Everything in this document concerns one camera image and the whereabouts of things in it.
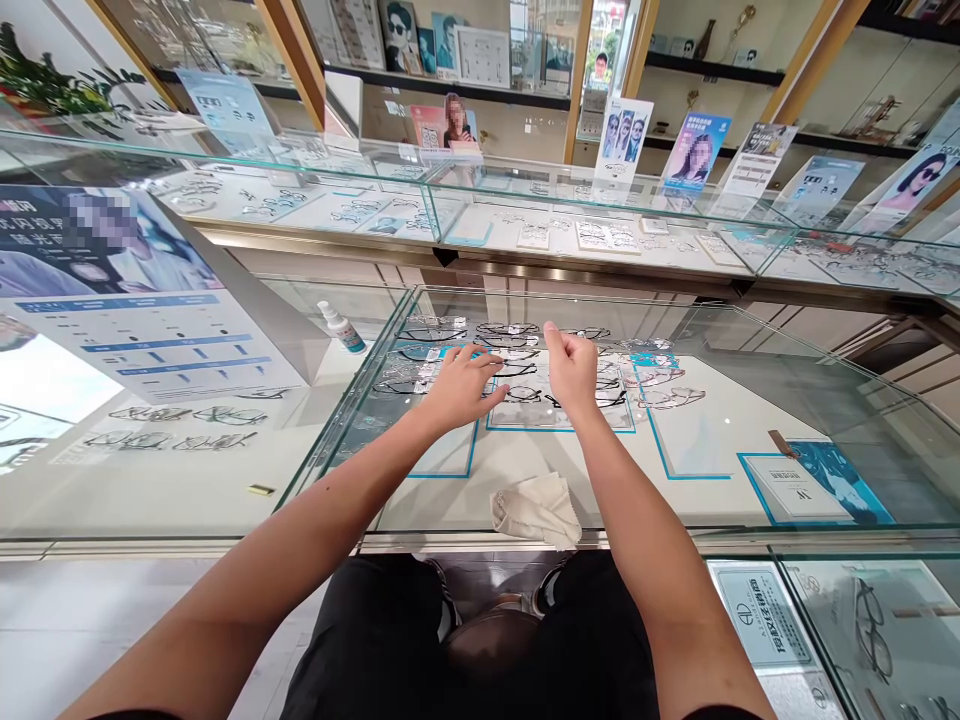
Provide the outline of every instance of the advertising poster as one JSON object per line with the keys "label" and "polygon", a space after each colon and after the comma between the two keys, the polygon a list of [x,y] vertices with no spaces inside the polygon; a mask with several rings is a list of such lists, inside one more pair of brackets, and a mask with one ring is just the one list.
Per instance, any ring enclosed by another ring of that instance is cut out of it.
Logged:
{"label": "advertising poster", "polygon": [[605,180],[629,181],[637,171],[643,140],[650,127],[653,103],[644,100],[611,98],[604,113],[596,176]]}
{"label": "advertising poster", "polygon": [[796,134],[795,125],[754,123],[720,180],[720,192],[763,195]]}
{"label": "advertising poster", "polygon": [[417,145],[427,150],[450,150],[453,153],[480,154],[477,116],[467,110],[458,95],[450,93],[443,107],[411,105]]}
{"label": "advertising poster", "polygon": [[816,155],[780,191],[774,208],[801,225],[815,223],[843,199],[865,164]]}
{"label": "advertising poster", "polygon": [[140,191],[0,188],[0,312],[155,403],[303,386],[261,326],[301,352],[320,331],[172,217]]}
{"label": "advertising poster", "polygon": [[688,113],[667,159],[663,184],[702,190],[729,130],[730,118]]}
{"label": "advertising poster", "polygon": [[960,148],[925,145],[893,175],[861,200],[838,229],[853,233],[882,233],[923,203],[957,164]]}

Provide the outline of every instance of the white bottle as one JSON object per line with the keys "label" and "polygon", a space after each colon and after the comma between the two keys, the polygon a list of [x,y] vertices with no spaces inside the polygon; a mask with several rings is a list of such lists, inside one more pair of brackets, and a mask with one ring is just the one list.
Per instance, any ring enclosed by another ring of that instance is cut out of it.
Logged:
{"label": "white bottle", "polygon": [[367,349],[363,338],[360,337],[360,334],[354,329],[353,325],[350,324],[350,321],[334,310],[330,306],[330,303],[326,300],[321,300],[317,303],[317,307],[320,308],[320,312],[323,313],[323,317],[327,321],[327,331],[330,335],[338,338],[347,350],[350,352],[363,352]]}

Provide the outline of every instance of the glass countertop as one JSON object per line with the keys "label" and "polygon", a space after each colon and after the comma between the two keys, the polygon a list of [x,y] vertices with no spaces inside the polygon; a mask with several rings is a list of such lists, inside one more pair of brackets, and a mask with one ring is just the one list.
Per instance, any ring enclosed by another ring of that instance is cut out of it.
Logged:
{"label": "glass countertop", "polygon": [[[492,533],[491,495],[551,472],[567,480],[582,527],[603,530],[579,444],[546,397],[547,320],[601,344],[598,404],[610,403],[611,427],[688,528],[960,527],[960,434],[951,425],[916,396],[736,308],[424,288],[411,311],[446,319],[400,318],[328,452],[295,491],[414,407],[443,347],[480,337],[513,353],[519,375],[504,381],[520,395],[441,439],[374,535]],[[410,368],[427,380],[400,392],[392,383]],[[782,454],[773,431],[796,457]]]}
{"label": "glass countertop", "polygon": [[851,717],[957,717],[960,557],[785,556],[781,567]]}
{"label": "glass countertop", "polygon": [[[261,279],[320,327],[317,302],[330,301],[368,347],[410,297],[403,286]],[[0,539],[243,536],[322,442],[366,356],[333,340],[304,352],[319,367],[309,388],[151,406],[0,315]],[[230,424],[207,412],[213,406],[256,421]],[[171,437],[155,449],[107,444],[143,433]],[[218,436],[236,442],[193,447]]]}

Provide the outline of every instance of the wall shelf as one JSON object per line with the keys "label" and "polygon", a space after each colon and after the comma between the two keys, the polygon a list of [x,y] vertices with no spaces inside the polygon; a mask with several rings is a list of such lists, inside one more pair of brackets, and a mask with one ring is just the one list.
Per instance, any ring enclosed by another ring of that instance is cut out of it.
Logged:
{"label": "wall shelf", "polygon": [[648,67],[658,67],[665,70],[677,70],[679,72],[691,73],[693,75],[718,77],[726,80],[736,80],[738,82],[753,83],[754,85],[767,85],[770,87],[779,87],[784,78],[784,74],[782,72],[755,70],[753,68],[736,67],[734,65],[727,65],[725,63],[694,60],[692,58],[682,58],[677,57],[676,55],[665,55],[664,53],[655,52],[647,53],[647,59],[644,64]]}

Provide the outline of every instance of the floor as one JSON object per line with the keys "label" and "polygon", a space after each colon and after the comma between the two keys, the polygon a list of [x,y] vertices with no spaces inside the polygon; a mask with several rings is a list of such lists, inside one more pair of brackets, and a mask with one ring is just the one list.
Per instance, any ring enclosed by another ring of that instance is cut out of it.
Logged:
{"label": "floor", "polygon": [[[436,556],[469,619],[505,592],[529,594],[560,553]],[[213,565],[213,560],[0,562],[0,715],[56,717]],[[280,626],[231,720],[274,720],[325,587]]]}

